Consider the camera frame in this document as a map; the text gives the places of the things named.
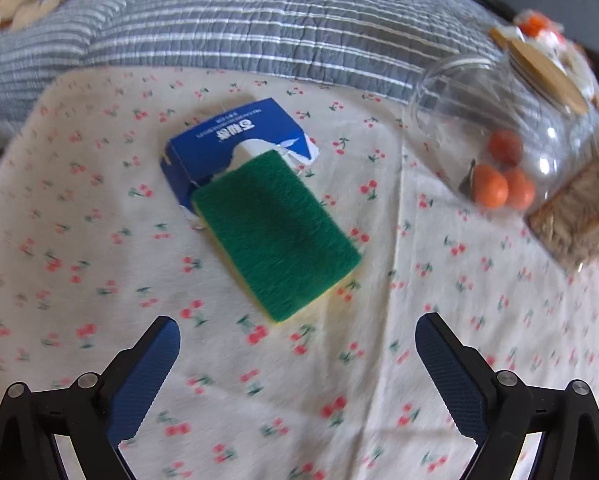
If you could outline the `cherry print tablecloth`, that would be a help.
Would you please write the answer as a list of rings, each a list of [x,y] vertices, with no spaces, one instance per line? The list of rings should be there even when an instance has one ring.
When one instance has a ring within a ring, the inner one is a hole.
[[[269,278],[258,304],[162,172],[167,142],[272,99],[319,152],[316,212],[275,176],[224,223]],[[154,318],[181,350],[121,449],[140,479],[456,479],[461,436],[415,350],[438,312],[494,368],[599,403],[599,263],[562,271],[512,212],[443,183],[406,110],[373,93],[223,70],[77,70],[0,161],[0,401],[99,372]]]

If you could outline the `plastic jar of nuts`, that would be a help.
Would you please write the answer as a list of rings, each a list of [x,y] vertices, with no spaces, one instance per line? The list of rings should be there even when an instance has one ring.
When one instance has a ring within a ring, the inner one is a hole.
[[[577,170],[526,223],[565,271],[599,260],[599,131],[585,144]]]

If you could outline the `tangerine in jar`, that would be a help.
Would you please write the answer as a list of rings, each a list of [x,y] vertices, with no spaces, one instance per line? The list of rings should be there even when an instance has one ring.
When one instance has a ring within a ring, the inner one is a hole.
[[[528,210],[535,199],[534,181],[519,167],[508,169],[503,177],[508,183],[507,205],[518,211]]]
[[[498,129],[490,134],[487,150],[494,160],[505,166],[517,166],[524,155],[521,137],[505,129]]]
[[[477,165],[473,170],[472,191],[476,203],[497,209],[508,200],[508,181],[497,169],[489,165]]]

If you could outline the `green yellow sponge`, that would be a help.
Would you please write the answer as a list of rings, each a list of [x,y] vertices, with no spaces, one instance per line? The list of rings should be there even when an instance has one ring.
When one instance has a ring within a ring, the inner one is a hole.
[[[240,283],[275,323],[320,298],[361,261],[275,151],[200,188],[192,204]]]

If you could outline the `clear glass jar wooden lid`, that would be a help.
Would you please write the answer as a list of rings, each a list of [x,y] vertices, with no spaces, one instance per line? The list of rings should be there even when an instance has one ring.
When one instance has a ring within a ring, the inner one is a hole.
[[[565,66],[526,42],[516,26],[493,27],[489,37],[497,58],[461,54],[426,70],[411,98],[411,120],[436,148],[453,191],[481,206],[473,198],[474,168],[489,165],[503,175],[519,167],[535,184],[530,210],[565,175],[586,131],[589,102]],[[524,155],[517,166],[501,165],[488,153],[490,134],[498,129],[521,137]],[[518,211],[507,203],[497,209]]]

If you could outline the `orange snack packet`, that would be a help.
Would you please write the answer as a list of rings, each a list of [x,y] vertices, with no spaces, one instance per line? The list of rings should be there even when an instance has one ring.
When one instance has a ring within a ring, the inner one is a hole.
[[[513,18],[525,41],[536,47],[554,62],[574,67],[583,62],[589,65],[589,58],[582,46],[564,36],[564,26],[536,10],[523,10]]]

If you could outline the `striped grey sofa quilt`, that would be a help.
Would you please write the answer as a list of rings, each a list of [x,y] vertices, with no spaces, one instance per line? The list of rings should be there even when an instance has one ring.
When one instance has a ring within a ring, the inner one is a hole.
[[[471,0],[67,0],[0,32],[0,150],[68,70],[239,70],[407,102],[442,58],[500,58],[488,35],[496,24]]]

